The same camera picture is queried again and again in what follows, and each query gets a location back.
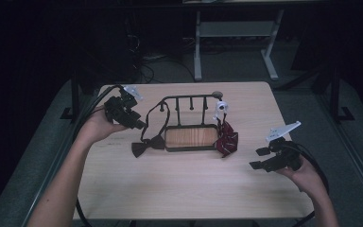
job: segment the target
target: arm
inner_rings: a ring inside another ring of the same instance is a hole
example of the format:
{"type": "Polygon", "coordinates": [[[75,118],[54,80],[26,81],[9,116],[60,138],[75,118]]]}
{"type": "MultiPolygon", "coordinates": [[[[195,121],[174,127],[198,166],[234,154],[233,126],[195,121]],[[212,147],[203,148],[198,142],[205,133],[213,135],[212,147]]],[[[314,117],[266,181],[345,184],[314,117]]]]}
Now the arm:
{"type": "Polygon", "coordinates": [[[314,205],[316,226],[338,227],[333,204],[320,176],[308,160],[302,156],[300,158],[302,167],[299,170],[282,168],[276,172],[287,176],[311,199],[314,205]]]}
{"type": "Polygon", "coordinates": [[[122,125],[107,121],[103,111],[91,115],[63,161],[52,183],[46,188],[27,226],[71,226],[82,171],[93,143],[122,131],[122,125]]]}

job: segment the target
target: black fabric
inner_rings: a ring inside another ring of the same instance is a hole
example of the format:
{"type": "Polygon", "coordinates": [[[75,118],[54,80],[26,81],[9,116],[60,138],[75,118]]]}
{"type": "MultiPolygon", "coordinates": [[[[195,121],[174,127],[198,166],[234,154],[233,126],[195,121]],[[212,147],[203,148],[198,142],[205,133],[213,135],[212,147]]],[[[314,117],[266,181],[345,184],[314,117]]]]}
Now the black fabric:
{"type": "Polygon", "coordinates": [[[149,110],[149,112],[147,113],[147,116],[146,116],[146,125],[144,126],[144,128],[143,128],[143,130],[141,132],[140,140],[143,143],[132,143],[131,144],[132,153],[134,154],[134,156],[136,158],[138,158],[140,155],[142,155],[144,153],[144,151],[146,151],[147,148],[164,149],[164,139],[161,136],[161,134],[166,129],[167,123],[169,122],[169,117],[170,117],[170,110],[169,110],[169,107],[168,107],[168,105],[167,105],[167,103],[165,101],[160,101],[151,110],[149,110]],[[158,132],[158,134],[156,136],[154,136],[152,139],[144,139],[144,134],[146,133],[146,131],[147,131],[148,127],[149,127],[149,114],[153,110],[155,110],[158,106],[161,106],[161,108],[162,108],[164,105],[167,108],[167,115],[166,115],[166,120],[164,122],[164,125],[162,126],[162,128],[158,132]]]}

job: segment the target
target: gray floor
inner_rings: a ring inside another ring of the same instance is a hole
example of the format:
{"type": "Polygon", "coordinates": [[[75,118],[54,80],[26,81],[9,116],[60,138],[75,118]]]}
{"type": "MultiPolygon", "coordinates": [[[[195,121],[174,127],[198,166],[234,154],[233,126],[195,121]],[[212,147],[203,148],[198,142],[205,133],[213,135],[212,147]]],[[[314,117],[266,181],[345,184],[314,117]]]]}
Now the gray floor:
{"type": "MultiPolygon", "coordinates": [[[[203,82],[217,81],[266,81],[271,87],[277,87],[296,78],[302,72],[291,71],[297,43],[278,42],[272,52],[272,59],[280,79],[272,81],[260,55],[264,43],[247,43],[243,47],[235,46],[226,52],[202,56],[203,82]]],[[[193,70],[193,55],[185,54],[180,63],[175,61],[148,63],[155,72],[152,82],[193,82],[186,69],[193,70]]],[[[150,77],[150,71],[143,68],[150,77]]],[[[342,81],[340,92],[341,106],[347,106],[355,121],[336,124],[327,112],[323,96],[314,95],[310,86],[314,79],[309,79],[299,86],[286,91],[275,92],[275,98],[286,124],[300,120],[302,125],[291,134],[292,139],[306,146],[320,163],[330,183],[331,199],[337,210],[341,226],[363,226],[363,181],[359,177],[356,165],[352,161],[350,150],[354,148],[363,161],[363,106],[356,92],[342,81]],[[342,141],[345,134],[350,142],[347,146],[342,141]]],[[[59,120],[62,110],[71,105],[70,84],[66,83],[58,93],[46,113],[40,127],[16,168],[10,182],[0,199],[0,226],[22,226],[25,217],[35,201],[36,193],[43,187],[44,178],[60,148],[65,148],[62,141],[71,131],[68,120],[59,120]]],[[[82,103],[89,101],[82,97],[82,103]]],[[[258,219],[262,227],[291,226],[294,219],[258,219]]],[[[94,226],[128,226],[128,220],[92,220],[94,226]]],[[[314,220],[306,226],[313,226],[314,220]]],[[[74,226],[82,226],[79,221],[74,226]]],[[[137,221],[137,226],[189,226],[187,220],[137,221]]],[[[199,220],[196,226],[251,226],[249,220],[199,220]]]]}

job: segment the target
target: left hand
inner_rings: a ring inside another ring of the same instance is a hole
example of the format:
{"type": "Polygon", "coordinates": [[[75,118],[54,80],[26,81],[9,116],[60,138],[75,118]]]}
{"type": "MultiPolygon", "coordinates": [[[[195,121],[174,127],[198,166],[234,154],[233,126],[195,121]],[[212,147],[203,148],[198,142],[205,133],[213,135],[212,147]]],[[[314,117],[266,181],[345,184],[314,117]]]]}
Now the left hand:
{"type": "Polygon", "coordinates": [[[84,123],[78,132],[76,141],[87,146],[107,138],[110,134],[126,130],[127,127],[109,122],[105,116],[103,106],[96,107],[95,112],[84,123]]]}

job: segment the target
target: hand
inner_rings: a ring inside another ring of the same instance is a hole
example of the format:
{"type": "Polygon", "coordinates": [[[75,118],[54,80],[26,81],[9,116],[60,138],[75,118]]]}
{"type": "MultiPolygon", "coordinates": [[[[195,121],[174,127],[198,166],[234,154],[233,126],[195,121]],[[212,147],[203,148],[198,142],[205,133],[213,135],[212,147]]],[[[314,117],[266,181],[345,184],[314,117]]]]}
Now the hand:
{"type": "Polygon", "coordinates": [[[327,195],[326,188],[315,168],[301,155],[300,160],[302,166],[298,170],[293,171],[291,168],[282,168],[276,170],[276,172],[287,176],[301,191],[308,194],[311,199],[327,195]]]}
{"type": "Polygon", "coordinates": [[[126,129],[123,125],[109,122],[105,116],[104,108],[101,106],[95,108],[94,113],[81,127],[76,141],[86,146],[91,146],[93,143],[105,139],[114,132],[126,129]]]}

